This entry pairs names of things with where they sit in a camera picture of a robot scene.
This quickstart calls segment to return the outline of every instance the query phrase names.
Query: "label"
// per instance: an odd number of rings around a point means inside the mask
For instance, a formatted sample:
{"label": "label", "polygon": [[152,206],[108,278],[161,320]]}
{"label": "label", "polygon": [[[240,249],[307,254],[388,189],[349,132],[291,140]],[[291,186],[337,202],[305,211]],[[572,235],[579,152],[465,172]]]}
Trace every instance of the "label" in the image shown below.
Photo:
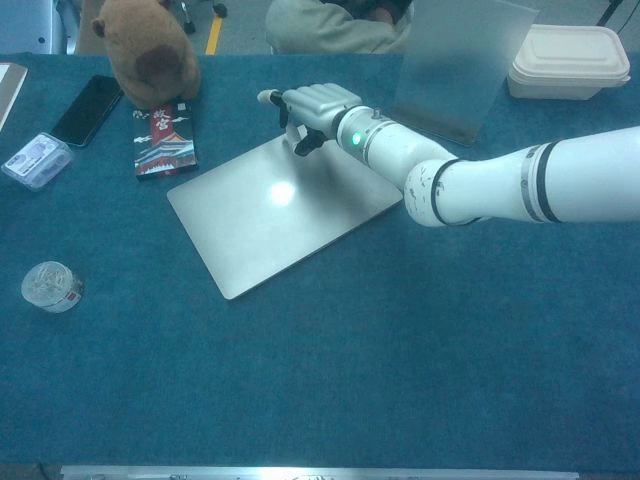
{"label": "label", "polygon": [[151,145],[160,143],[173,135],[173,108],[171,104],[156,108],[149,116],[151,125]]}
{"label": "label", "polygon": [[52,313],[62,313],[69,310],[76,303],[80,301],[82,295],[79,292],[71,289],[69,293],[67,293],[59,302],[54,303],[53,305],[49,305],[47,307],[42,307],[43,310]]}
{"label": "label", "polygon": [[38,135],[16,153],[4,166],[20,177],[26,177],[58,144],[44,135]]}

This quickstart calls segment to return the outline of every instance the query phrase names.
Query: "clear plastic box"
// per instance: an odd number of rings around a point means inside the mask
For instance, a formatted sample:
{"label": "clear plastic box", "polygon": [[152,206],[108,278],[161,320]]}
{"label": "clear plastic box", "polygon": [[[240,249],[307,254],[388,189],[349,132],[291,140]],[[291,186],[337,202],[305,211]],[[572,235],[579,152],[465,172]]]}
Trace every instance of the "clear plastic box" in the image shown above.
{"label": "clear plastic box", "polygon": [[40,190],[73,158],[66,143],[38,134],[2,165],[2,171],[31,190]]}

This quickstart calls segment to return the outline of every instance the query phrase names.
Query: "container lid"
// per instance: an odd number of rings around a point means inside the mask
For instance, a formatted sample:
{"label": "container lid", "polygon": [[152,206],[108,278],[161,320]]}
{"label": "container lid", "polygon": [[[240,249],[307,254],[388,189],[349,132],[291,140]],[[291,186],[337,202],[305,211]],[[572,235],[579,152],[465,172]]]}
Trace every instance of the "container lid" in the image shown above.
{"label": "container lid", "polygon": [[621,87],[631,77],[607,79],[607,78],[568,78],[568,77],[528,77],[519,73],[515,68],[509,70],[509,78],[521,85],[538,87],[577,87],[577,88],[608,88]]}
{"label": "container lid", "polygon": [[620,80],[629,59],[606,27],[532,25],[513,68],[526,77]]}
{"label": "container lid", "polygon": [[25,275],[22,296],[38,307],[48,307],[64,298],[72,283],[73,274],[61,263],[40,263]]}

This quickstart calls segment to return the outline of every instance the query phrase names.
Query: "brown plush toy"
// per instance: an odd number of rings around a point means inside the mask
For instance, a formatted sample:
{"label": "brown plush toy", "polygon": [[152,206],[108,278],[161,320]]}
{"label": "brown plush toy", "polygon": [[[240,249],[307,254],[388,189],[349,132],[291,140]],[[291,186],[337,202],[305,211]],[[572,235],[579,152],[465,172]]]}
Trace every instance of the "brown plush toy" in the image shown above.
{"label": "brown plush toy", "polygon": [[118,83],[141,109],[193,98],[200,88],[191,42],[166,7],[168,0],[106,0],[92,22]]}

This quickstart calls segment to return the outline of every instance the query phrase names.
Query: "person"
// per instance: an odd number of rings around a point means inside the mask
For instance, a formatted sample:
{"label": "person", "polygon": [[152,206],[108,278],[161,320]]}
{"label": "person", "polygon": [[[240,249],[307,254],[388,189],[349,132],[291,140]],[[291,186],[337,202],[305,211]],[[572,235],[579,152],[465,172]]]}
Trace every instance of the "person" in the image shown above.
{"label": "person", "polygon": [[266,16],[273,53],[400,53],[411,0],[273,0]]}

